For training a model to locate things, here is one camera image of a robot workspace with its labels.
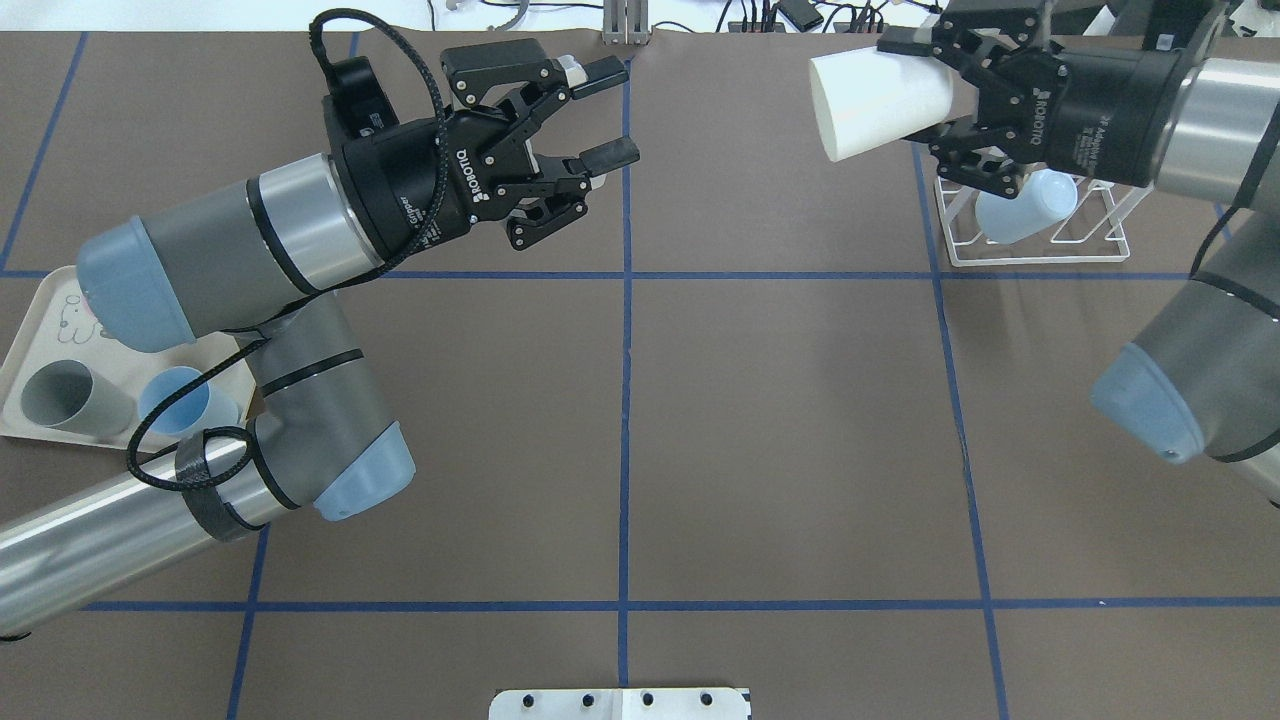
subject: light blue joint cap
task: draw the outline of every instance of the light blue joint cap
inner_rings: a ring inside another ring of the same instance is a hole
[[[76,258],[76,277],[106,332],[133,350],[160,352],[196,342],[137,215],[86,242]]]
[[[316,510],[332,523],[346,520],[408,487],[416,471],[399,423],[392,423],[320,493]]]
[[[1174,465],[1204,452],[1204,433],[1183,395],[1151,355],[1132,342],[1093,384],[1089,400]]]

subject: white plastic cup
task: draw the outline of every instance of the white plastic cup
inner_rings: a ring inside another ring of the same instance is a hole
[[[809,90],[827,156],[844,160],[946,120],[952,74],[940,60],[874,47],[809,60]]]
[[[138,418],[146,418],[164,398],[200,374],[195,368],[179,365],[151,378],[138,395]],[[237,424],[239,424],[239,406],[236,401],[221,389],[205,383],[161,413],[151,425],[151,432],[186,437],[197,430]]]
[[[55,360],[22,388],[22,414],[44,428],[96,438],[133,423],[133,398],[78,360]]]
[[[1012,245],[1071,217],[1075,181],[1057,170],[1036,170],[1014,199],[979,192],[974,202],[978,227],[1000,245]]]

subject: tray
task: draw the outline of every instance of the tray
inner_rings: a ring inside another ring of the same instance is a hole
[[[111,338],[102,324],[90,311],[76,281],[76,268],[68,265],[49,273],[27,309],[18,336],[9,347],[0,366],[0,436],[115,447],[123,450],[138,425],[134,418],[129,427],[116,436],[88,437],[65,430],[44,428],[22,414],[22,388],[46,364],[55,360],[79,360],[114,383],[129,397],[137,400],[147,380],[174,365],[189,365],[207,370],[236,352],[236,341],[223,333],[200,338],[193,345],[183,345],[164,352],[137,352]],[[212,379],[241,407],[243,423],[250,400],[253,397],[253,375],[243,363],[236,364]],[[174,438],[147,433],[142,450],[154,452]]]

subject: white wire rack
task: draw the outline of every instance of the white wire rack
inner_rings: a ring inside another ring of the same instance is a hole
[[[1126,260],[1129,238],[1123,222],[1152,188],[1073,178],[1078,200],[1071,217],[1012,245],[993,242],[978,228],[973,210],[977,190],[937,178],[934,196],[951,264],[966,268]],[[1117,201],[1121,188],[1126,192]]]

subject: light blue cup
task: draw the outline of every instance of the light blue cup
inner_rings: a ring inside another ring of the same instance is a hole
[[[978,227],[992,242],[1011,245],[1070,218],[1075,202],[1071,176],[1046,168],[1032,173],[1012,200],[979,192],[974,211]]]
[[[200,370],[179,365],[160,373],[138,396],[138,418],[146,418],[164,398],[200,377]],[[151,432],[186,437],[197,430],[239,424],[239,406],[225,392],[205,383],[165,410]]]

